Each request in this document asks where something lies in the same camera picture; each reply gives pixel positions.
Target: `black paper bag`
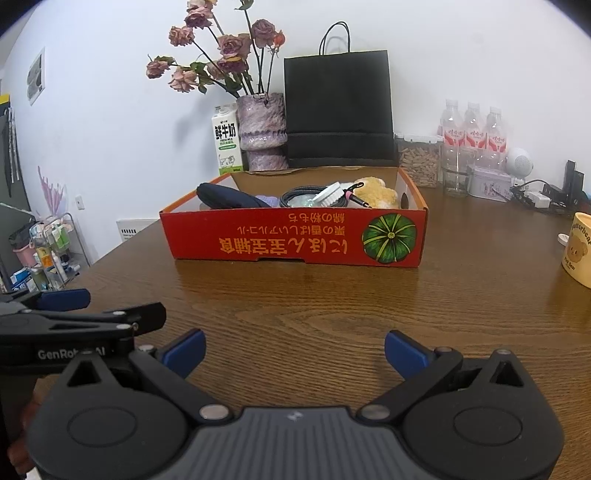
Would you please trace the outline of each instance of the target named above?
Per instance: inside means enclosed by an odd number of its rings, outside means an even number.
[[[343,25],[348,52],[324,55],[330,30]],[[350,51],[338,22],[319,54],[285,59],[290,167],[397,166],[388,52]]]

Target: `jar lid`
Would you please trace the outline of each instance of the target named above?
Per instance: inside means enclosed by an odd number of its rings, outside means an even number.
[[[437,144],[443,142],[441,135],[417,135],[417,134],[396,134],[396,138],[402,138],[409,143],[430,143]]]

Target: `white lid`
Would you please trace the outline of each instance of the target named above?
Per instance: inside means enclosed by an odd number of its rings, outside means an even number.
[[[441,135],[396,134],[396,138],[403,138],[405,142],[409,143],[436,144],[443,142],[443,137]]]
[[[493,170],[492,168],[474,167],[474,176],[499,181],[511,181],[511,175],[507,175],[501,170]]]
[[[324,200],[325,198],[328,198],[330,195],[332,195],[334,192],[336,192],[339,189],[340,189],[340,183],[338,181],[336,181],[333,184],[328,185],[324,190],[322,190],[322,192],[320,192],[318,195],[316,195],[312,199],[312,202],[313,203],[320,203],[322,200]]]

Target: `purple vase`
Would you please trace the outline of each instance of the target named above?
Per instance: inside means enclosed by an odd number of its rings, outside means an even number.
[[[247,95],[236,99],[240,148],[250,170],[283,170],[287,160],[278,148],[287,142],[282,93]]]

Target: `dried rose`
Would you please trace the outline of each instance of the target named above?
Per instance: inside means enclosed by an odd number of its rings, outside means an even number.
[[[168,65],[167,61],[152,60],[146,66],[146,75],[149,79],[157,79],[164,74],[165,70],[170,70],[170,65]]]
[[[216,65],[217,65],[217,62],[213,62],[213,63],[210,62],[207,65],[205,65],[205,68],[207,69],[207,73],[214,80],[223,80],[224,79],[223,72],[220,72],[220,68],[216,67]]]
[[[279,33],[273,37],[273,48],[278,49],[285,43],[285,35],[283,34],[283,30],[279,30]]]
[[[240,57],[231,57],[229,59],[219,59],[217,66],[224,73],[242,73],[248,69],[244,59]]]
[[[189,14],[185,17],[185,23],[188,27],[201,28],[211,27],[212,23],[208,20],[213,18],[213,13],[208,7],[190,8]]]
[[[257,20],[252,24],[252,39],[255,41],[257,48],[270,47],[273,45],[273,38],[277,32],[275,25],[268,20]]]
[[[240,57],[244,60],[251,52],[251,36],[248,33],[239,33],[234,35],[222,35],[217,38],[218,49],[226,59],[230,57]]]
[[[197,72],[194,70],[184,70],[182,67],[177,67],[173,73],[173,79],[168,84],[179,92],[190,92],[197,86],[196,79]]]
[[[189,45],[195,40],[195,34],[191,27],[171,27],[170,33],[168,34],[170,43],[175,47]]]

